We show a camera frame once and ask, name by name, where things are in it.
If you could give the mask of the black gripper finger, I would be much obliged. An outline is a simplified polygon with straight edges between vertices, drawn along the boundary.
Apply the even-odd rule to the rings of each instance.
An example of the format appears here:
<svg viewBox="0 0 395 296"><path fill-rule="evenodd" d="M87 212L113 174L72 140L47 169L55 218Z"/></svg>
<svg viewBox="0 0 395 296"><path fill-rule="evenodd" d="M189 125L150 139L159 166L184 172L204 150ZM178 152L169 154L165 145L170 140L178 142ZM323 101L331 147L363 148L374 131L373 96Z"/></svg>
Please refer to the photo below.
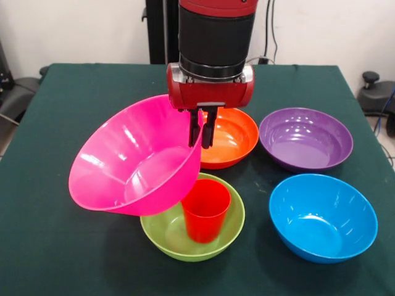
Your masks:
<svg viewBox="0 0 395 296"><path fill-rule="evenodd" d="M200 110L199 109L191 109L188 110L190 114L189 119L189 138L188 145L193 147L198 139L198 136L201 131L201 126L199 124Z"/></svg>
<svg viewBox="0 0 395 296"><path fill-rule="evenodd" d="M204 149L209 149L210 147L212 147L214 141L214 129L218 113L218 107L205 106L202 108L202 110L207 113L207 119L204 123L202 131L202 147Z"/></svg>

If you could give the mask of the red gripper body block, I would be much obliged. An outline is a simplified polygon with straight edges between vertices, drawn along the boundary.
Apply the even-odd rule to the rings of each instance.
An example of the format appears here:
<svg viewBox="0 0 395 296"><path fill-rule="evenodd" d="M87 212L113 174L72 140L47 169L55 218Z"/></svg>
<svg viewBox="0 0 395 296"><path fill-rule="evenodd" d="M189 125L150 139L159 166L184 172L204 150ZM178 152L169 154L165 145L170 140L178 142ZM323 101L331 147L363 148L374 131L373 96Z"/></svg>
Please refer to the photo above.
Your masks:
<svg viewBox="0 0 395 296"><path fill-rule="evenodd" d="M194 110L207 106L245 107L252 99L255 74L246 64L241 75L230 81L210 82L184 74L178 63L167 66L170 103L174 109Z"/></svg>

